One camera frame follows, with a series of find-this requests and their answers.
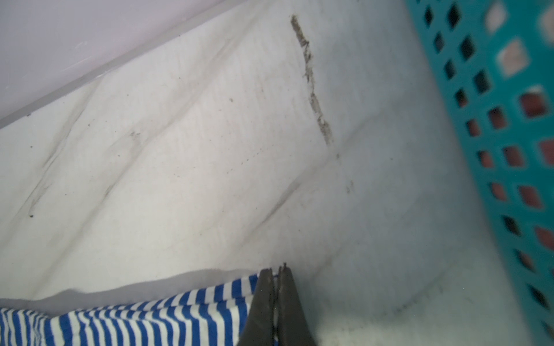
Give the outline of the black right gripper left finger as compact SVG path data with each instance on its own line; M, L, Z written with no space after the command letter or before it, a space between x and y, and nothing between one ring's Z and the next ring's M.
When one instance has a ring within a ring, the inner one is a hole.
M258 276L245 328L239 336L239 346L274 344L274 294L273 271L264 269Z

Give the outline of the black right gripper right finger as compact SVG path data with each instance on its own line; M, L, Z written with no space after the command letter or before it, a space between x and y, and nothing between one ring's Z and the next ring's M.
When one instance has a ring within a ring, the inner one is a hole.
M278 271L277 284L278 344L316 346L302 308L291 268L284 263Z

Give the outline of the blue white striped tank top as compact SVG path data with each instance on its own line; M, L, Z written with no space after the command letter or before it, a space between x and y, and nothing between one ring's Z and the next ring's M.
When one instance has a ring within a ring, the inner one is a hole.
M1 309L2 345L236 345L257 274L158 301L77 309L49 317Z

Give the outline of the red white striped tank top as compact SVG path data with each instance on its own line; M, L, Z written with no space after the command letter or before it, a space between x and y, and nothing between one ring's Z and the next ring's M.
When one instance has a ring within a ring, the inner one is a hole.
M494 200L508 204L510 252L526 270L553 269L553 3L488 1L480 17L486 69L476 75L486 95L493 147L479 160L497 172Z

